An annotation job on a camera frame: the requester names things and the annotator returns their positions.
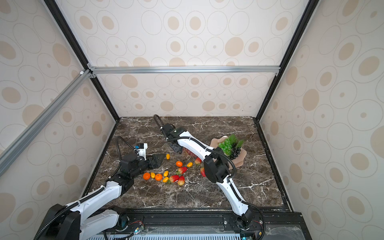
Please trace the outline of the green fake grape bunch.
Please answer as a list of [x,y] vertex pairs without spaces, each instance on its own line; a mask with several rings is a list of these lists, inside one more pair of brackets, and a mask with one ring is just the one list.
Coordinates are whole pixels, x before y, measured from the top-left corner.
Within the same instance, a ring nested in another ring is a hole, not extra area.
[[222,143],[219,143],[219,147],[223,150],[224,154],[229,157],[231,153],[232,144],[237,143],[238,147],[243,146],[244,140],[239,140],[236,135],[230,135]]

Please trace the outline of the black fake grape bunch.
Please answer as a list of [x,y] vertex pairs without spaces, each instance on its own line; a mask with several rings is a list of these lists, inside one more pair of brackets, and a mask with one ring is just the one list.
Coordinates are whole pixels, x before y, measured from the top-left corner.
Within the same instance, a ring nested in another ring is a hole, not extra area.
[[237,143],[233,143],[229,159],[230,160],[236,159],[240,155],[240,153],[241,153],[241,147],[238,147]]

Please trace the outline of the pink scalloped fruit bowl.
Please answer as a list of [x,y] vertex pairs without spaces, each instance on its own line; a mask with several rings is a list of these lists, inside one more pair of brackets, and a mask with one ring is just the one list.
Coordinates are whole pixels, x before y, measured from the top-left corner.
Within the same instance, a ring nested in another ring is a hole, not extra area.
[[239,140],[236,135],[223,136],[219,139],[213,138],[210,146],[213,148],[220,147],[224,154],[235,164],[240,167],[244,164],[247,151],[243,149],[244,140]]

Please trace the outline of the red fake grape bunch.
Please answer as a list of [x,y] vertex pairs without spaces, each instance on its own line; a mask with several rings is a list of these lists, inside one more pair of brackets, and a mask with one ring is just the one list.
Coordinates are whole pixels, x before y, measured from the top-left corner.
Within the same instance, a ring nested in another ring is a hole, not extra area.
[[197,156],[196,156],[194,153],[192,153],[190,150],[188,150],[188,149],[186,149],[186,148],[184,148],[184,152],[185,152],[187,155],[189,155],[191,158],[193,158],[193,159],[196,159],[196,158],[197,158]]

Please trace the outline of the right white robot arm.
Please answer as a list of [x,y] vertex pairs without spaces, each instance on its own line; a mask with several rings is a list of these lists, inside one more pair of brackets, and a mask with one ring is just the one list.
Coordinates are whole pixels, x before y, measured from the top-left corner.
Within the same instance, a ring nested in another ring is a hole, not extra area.
[[223,191],[237,216],[239,228],[247,230],[253,223],[259,223],[261,226],[259,235],[262,237],[266,230],[264,215],[255,205],[246,202],[240,194],[233,181],[233,177],[237,174],[236,166],[223,150],[204,144],[183,127],[176,128],[172,124],[164,124],[158,115],[154,115],[153,118],[174,152],[181,153],[186,149],[202,160],[207,179],[217,184]]

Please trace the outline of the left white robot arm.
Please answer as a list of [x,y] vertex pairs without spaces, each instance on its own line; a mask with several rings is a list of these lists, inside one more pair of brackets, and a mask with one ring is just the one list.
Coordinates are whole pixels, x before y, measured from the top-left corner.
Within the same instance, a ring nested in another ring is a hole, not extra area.
[[143,143],[131,146],[132,151],[123,156],[120,140],[121,137],[116,138],[119,165],[105,184],[65,206],[51,207],[34,237],[36,240],[86,240],[108,229],[122,232],[128,228],[130,219],[122,208],[110,207],[102,213],[99,210],[125,194],[135,178],[158,169],[167,155],[147,155],[148,145]]

